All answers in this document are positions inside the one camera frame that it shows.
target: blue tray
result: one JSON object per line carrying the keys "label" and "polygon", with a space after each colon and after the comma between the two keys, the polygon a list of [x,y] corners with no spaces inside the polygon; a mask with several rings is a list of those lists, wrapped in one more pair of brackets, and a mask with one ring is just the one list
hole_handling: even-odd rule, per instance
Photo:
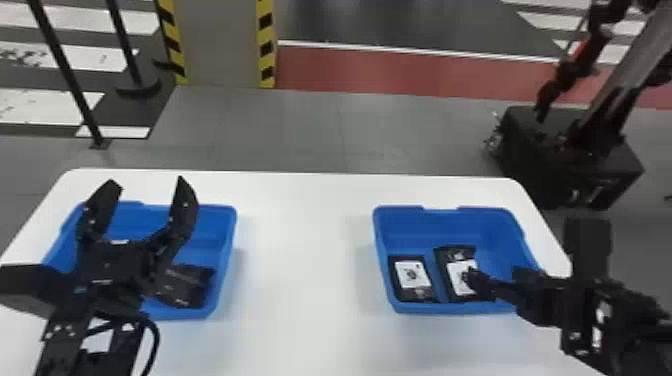
{"label": "blue tray", "polygon": [[[75,226],[82,214],[78,205],[61,226],[61,234],[42,260],[61,272],[75,266]],[[166,224],[168,206],[145,205],[138,201],[120,201],[107,230],[109,239],[144,239]],[[191,239],[175,256],[174,264],[208,266],[216,270],[202,308],[174,308],[152,298],[145,300],[142,310],[152,320],[204,319],[217,307],[226,267],[231,254],[236,210],[230,206],[201,205]]]}
{"label": "blue tray", "polygon": [[[427,210],[421,206],[380,206],[373,212],[376,248],[387,298],[399,313],[474,314],[511,312],[503,301],[450,303],[434,257],[434,248],[469,244],[476,247],[479,269],[511,281],[513,266],[539,270],[516,219],[505,209]],[[439,303],[401,302],[390,280],[388,256],[423,256]]]}

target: white label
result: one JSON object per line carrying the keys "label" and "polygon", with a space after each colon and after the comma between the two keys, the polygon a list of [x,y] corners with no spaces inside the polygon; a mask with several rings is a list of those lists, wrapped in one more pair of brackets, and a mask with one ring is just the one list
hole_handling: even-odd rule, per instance
{"label": "white label", "polygon": [[394,263],[399,276],[399,284],[404,289],[431,287],[429,276],[420,261],[397,261]]}
{"label": "white label", "polygon": [[446,265],[450,282],[453,284],[453,291],[457,296],[473,295],[476,291],[472,290],[466,282],[462,280],[462,274],[467,272],[469,268],[478,269],[476,260],[466,260],[451,262]]}

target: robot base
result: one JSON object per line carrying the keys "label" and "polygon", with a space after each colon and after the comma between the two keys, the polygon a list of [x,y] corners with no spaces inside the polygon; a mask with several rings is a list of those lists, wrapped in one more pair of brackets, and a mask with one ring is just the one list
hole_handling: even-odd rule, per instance
{"label": "robot base", "polygon": [[625,142],[600,160],[555,146],[582,114],[583,110],[552,109],[540,124],[532,107],[510,107],[488,140],[504,174],[521,183],[542,209],[608,209],[644,173]]}

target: red floor strip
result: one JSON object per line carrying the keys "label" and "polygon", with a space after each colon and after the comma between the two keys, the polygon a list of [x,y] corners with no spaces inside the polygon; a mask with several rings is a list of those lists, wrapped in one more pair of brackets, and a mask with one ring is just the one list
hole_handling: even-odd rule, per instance
{"label": "red floor strip", "polygon": [[[588,103],[611,72],[578,83],[559,99]],[[534,101],[537,90],[553,76],[549,63],[393,52],[281,47],[278,53],[279,89],[356,93],[410,94]],[[638,106],[672,109],[672,84],[647,90]]]}

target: white stripe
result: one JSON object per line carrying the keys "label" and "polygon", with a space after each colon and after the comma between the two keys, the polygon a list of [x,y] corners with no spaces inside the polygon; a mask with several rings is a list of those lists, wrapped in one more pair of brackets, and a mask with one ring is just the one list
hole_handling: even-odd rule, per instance
{"label": "white stripe", "polygon": [[[103,93],[85,92],[91,108]],[[0,123],[79,125],[74,99],[67,91],[0,88]]]}
{"label": "white stripe", "polygon": [[[590,0],[502,0],[506,4],[540,5],[546,7],[588,9]],[[628,9],[628,13],[641,14],[636,8]]]}
{"label": "white stripe", "polygon": [[[126,69],[126,60],[119,48],[71,45],[62,45],[62,47],[72,69],[103,72],[121,72]],[[0,41],[0,52],[4,53],[4,59],[13,61],[14,65],[58,68],[49,47],[44,43]]]}
{"label": "white stripe", "polygon": [[451,51],[451,50],[427,50],[417,48],[370,46],[365,44],[319,43],[319,42],[304,42],[298,40],[280,40],[278,41],[278,45],[286,47],[324,48],[324,49],[346,50],[346,51],[393,52],[393,53],[412,54],[412,55],[468,57],[475,59],[529,61],[537,63],[555,63],[558,61],[558,58],[544,57],[544,56],[505,55],[505,54]]}
{"label": "white stripe", "polygon": [[[114,33],[109,12],[105,9],[45,5],[49,21],[55,29]],[[159,27],[154,12],[122,10],[121,17],[129,34],[151,35]],[[28,5],[0,1],[0,26],[37,28]]]}
{"label": "white stripe", "polygon": [[[115,125],[101,125],[98,127],[103,137],[109,138],[147,138],[149,127],[119,127]],[[89,128],[82,125],[75,133],[75,137],[91,137]]]}
{"label": "white stripe", "polygon": [[[553,42],[563,49],[567,46],[567,43],[569,43],[566,40],[553,40]],[[579,43],[574,43],[569,49],[569,53],[573,54],[577,48],[579,48]],[[625,56],[629,49],[629,46],[609,44],[604,47],[604,50],[602,50],[602,54],[600,55],[600,58],[597,59],[597,62],[602,64],[618,64],[621,62],[623,56]]]}
{"label": "white stripe", "polygon": [[[580,17],[565,16],[558,14],[543,14],[531,12],[518,12],[518,14],[539,29],[568,30],[576,29],[581,21]],[[614,27],[613,32],[620,35],[639,35],[644,28],[644,21],[621,21]]]}

